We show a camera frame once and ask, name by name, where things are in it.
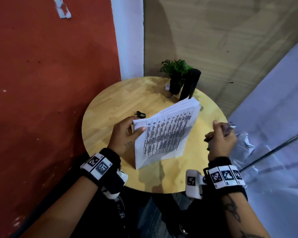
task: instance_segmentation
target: potted plant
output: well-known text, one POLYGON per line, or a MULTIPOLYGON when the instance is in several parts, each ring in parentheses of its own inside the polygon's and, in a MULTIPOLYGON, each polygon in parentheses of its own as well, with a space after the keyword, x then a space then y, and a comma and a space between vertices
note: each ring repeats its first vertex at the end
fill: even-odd
POLYGON ((174 95, 178 94, 183 86, 185 75, 192 67, 181 59, 177 61, 167 59, 163 61, 161 65, 160 72, 165 72, 171 78, 169 91, 174 95))

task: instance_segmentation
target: black cylinder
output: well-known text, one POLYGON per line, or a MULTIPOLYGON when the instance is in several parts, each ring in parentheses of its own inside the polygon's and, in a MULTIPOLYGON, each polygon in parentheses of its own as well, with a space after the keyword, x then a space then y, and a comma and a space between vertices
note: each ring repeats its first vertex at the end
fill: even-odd
POLYGON ((186 99, 187 97, 189 97, 189 99, 192 98, 200 76, 201 71, 199 69, 191 68, 187 72, 179 101, 186 99))

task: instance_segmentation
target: metal pole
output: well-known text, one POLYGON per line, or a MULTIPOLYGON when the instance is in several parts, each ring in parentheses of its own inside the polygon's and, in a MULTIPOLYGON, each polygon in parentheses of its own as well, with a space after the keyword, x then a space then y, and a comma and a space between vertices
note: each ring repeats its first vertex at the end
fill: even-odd
POLYGON ((298 134, 292 138, 290 138, 289 140, 287 140, 285 143, 282 143, 281 145, 279 145, 278 147, 274 148, 273 150, 271 150, 270 152, 268 152, 267 154, 263 155, 262 157, 258 158, 257 160, 251 162, 250 164, 246 165, 244 168, 242 168, 240 170, 240 172, 246 170, 248 167, 254 165, 255 163, 267 158, 268 156, 272 155, 273 153, 281 150, 282 148, 284 148, 285 146, 291 144, 292 142, 294 142, 295 140, 298 139, 298 134))

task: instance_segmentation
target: tattoo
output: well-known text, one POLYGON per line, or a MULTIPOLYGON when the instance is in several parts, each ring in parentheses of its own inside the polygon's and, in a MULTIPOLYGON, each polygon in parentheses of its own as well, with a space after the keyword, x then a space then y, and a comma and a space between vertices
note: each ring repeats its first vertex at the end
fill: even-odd
POLYGON ((237 213, 237 206, 236 206, 234 200, 230 197, 230 195, 226 195, 226 197, 229 198, 230 203, 223 204, 224 210, 227 210, 228 212, 230 212, 234 216, 234 218, 236 220, 238 220, 238 222, 240 223, 241 222, 241 218, 240 218, 239 214, 237 213))
POLYGON ((131 144, 132 144, 132 142, 130 141, 130 142, 128 142, 128 143, 125 144, 125 145, 126 145, 126 147, 128 148, 131 144))
POLYGON ((245 232, 242 232, 241 230, 240 230, 240 232, 242 233, 241 238, 265 238, 263 236, 258 236, 258 235, 253 235, 253 234, 247 234, 245 232))

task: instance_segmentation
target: black binder clip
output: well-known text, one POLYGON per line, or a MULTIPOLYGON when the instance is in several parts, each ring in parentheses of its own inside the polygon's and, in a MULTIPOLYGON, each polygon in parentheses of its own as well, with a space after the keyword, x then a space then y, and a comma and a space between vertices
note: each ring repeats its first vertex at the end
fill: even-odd
POLYGON ((140 111, 137 111, 136 112, 136 115, 137 115, 137 118, 141 118, 141 119, 144 119, 146 117, 146 114, 140 112, 140 111))

